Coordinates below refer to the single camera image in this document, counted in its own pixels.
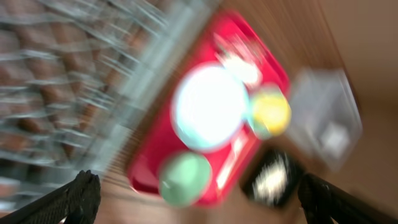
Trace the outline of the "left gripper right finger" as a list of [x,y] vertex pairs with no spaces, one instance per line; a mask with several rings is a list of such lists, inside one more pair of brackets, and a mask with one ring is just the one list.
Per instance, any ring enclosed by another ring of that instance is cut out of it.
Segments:
[[305,174],[298,199],[308,224],[397,224],[397,219],[313,175]]

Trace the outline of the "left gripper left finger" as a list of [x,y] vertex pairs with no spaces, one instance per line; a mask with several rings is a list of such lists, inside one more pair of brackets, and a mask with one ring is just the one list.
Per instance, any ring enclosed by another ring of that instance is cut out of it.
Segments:
[[101,203],[101,183],[90,170],[40,199],[1,218],[1,224],[94,224]]

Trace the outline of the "mint green bowl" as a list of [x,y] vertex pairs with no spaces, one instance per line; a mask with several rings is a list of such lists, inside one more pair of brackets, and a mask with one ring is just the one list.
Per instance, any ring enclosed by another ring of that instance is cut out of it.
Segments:
[[174,207],[194,204],[207,190],[212,178],[208,159],[194,152],[177,154],[159,172],[159,194]]

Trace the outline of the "rice food waste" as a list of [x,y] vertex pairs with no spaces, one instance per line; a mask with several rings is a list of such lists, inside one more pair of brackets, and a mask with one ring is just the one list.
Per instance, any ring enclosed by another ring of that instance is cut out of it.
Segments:
[[282,197],[288,182],[287,168],[282,156],[261,169],[252,184],[253,198],[257,202],[276,204]]

